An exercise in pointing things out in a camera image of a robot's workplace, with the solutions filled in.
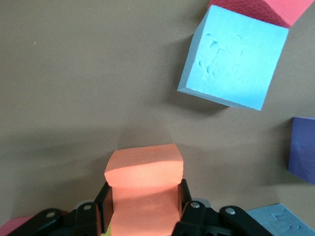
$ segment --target pink foam block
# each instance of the pink foam block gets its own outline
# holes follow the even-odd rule
[[[175,144],[117,150],[106,181],[113,189],[114,236],[171,235],[177,221],[183,159]]]
[[[250,16],[274,25],[289,28],[314,0],[212,0],[211,5]]]
[[[28,217],[15,218],[15,219],[9,220],[8,222],[6,222],[4,225],[0,227],[0,236],[8,235],[13,230],[23,225],[25,222],[27,222],[31,218],[32,216],[28,216]]]

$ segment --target light blue foam block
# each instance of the light blue foam block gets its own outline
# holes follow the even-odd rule
[[[212,5],[192,38],[177,91],[261,110],[287,34]]]
[[[315,236],[315,232],[282,204],[246,211],[273,236]]]
[[[294,117],[289,171],[315,185],[315,118]]]

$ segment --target bolt head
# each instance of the bolt head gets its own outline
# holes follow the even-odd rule
[[[192,202],[190,205],[191,207],[196,208],[196,209],[200,207],[200,204],[198,202]]]
[[[83,207],[83,210],[89,210],[91,208],[92,208],[91,205],[86,205],[86,206]]]
[[[227,209],[225,209],[225,212],[228,213],[229,215],[235,215],[236,212],[233,208],[228,207]]]
[[[52,211],[52,212],[50,212],[50,213],[48,213],[46,215],[46,218],[50,218],[50,217],[53,217],[53,216],[55,216],[55,213]]]

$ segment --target foam block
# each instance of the foam block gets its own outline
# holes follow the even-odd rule
[[[0,236],[8,235],[13,230],[20,227],[31,218],[32,216],[28,216],[28,217],[15,218],[15,219],[9,220],[8,222],[6,222],[4,225],[0,227]]]
[[[247,210],[273,236],[315,236],[315,232],[282,204]]]
[[[113,190],[112,235],[171,235],[180,219],[183,165],[175,144],[115,151],[105,170]]]
[[[315,185],[315,118],[293,118],[289,171]]]
[[[313,2],[314,0],[212,0],[208,7],[221,6],[258,20],[289,28]]]
[[[178,91],[261,110],[288,29],[212,5],[197,28]]]

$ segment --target brown table surface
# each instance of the brown table surface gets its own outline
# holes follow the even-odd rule
[[[93,199],[116,149],[176,143],[193,197],[280,202],[315,229],[315,186],[287,171],[292,117],[315,116],[315,4],[261,112],[176,92],[207,4],[0,2],[0,225]]]

